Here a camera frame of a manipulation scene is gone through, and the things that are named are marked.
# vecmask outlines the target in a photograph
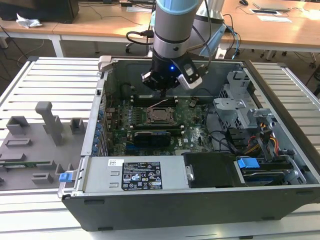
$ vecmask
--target black plastic cover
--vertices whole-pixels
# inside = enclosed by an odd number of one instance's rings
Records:
[[[191,188],[232,188],[244,186],[237,173],[236,157],[223,152],[184,153],[184,164],[191,166]]]

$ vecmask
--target computer case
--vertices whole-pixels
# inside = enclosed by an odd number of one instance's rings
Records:
[[[27,19],[71,24],[79,12],[78,0],[0,0],[2,20]]]

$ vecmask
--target blue tab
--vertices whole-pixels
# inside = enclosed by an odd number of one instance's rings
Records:
[[[238,161],[238,165],[241,169],[258,169],[260,165],[256,158],[244,157],[240,158]]]
[[[59,177],[60,183],[71,183],[72,182],[72,173],[61,173]]]

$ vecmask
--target white label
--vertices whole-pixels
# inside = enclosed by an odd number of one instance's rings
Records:
[[[124,161],[124,159],[109,159],[108,167],[121,167]]]
[[[151,185],[161,185],[160,181],[152,181],[150,183],[151,183]]]
[[[21,169],[25,168],[25,165],[9,165],[9,166],[4,166],[6,169]]]

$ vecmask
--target yellow wire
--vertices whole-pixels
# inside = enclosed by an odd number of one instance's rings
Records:
[[[273,137],[270,137],[270,139],[274,142],[274,153],[277,153],[277,140]]]
[[[255,145],[253,148],[251,148],[251,149],[249,149],[248,151],[246,151],[244,154],[249,154],[249,153],[251,153],[252,151],[258,149],[259,147],[260,147],[260,145],[257,144],[257,145]]]

